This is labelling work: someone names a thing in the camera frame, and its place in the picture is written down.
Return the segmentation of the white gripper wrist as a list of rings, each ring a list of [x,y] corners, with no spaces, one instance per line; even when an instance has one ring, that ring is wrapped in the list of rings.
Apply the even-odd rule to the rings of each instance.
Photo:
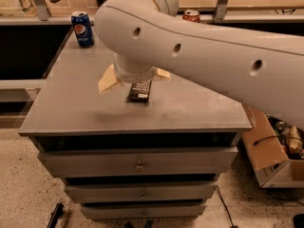
[[[98,82],[100,94],[121,86],[122,82],[136,84],[149,80],[170,81],[171,75],[168,71],[155,68],[146,63],[140,63],[129,59],[122,54],[114,56],[114,66],[110,65]]]

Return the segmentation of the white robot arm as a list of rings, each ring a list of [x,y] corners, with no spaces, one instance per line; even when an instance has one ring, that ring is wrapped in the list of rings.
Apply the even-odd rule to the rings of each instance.
[[[304,38],[182,20],[179,0],[107,0],[94,28],[115,54],[102,79],[150,80],[161,68],[304,129]]]

